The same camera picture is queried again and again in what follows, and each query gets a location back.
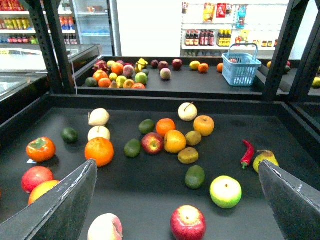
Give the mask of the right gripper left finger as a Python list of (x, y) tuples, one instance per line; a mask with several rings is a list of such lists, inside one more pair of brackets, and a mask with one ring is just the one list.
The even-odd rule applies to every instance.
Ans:
[(90, 159), (31, 205), (0, 225), (2, 240), (77, 240), (97, 181)]

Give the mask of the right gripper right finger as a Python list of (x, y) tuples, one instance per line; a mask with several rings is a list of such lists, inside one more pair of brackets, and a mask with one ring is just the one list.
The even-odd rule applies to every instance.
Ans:
[(258, 166), (262, 191), (286, 240), (320, 238), (320, 192), (263, 160)]

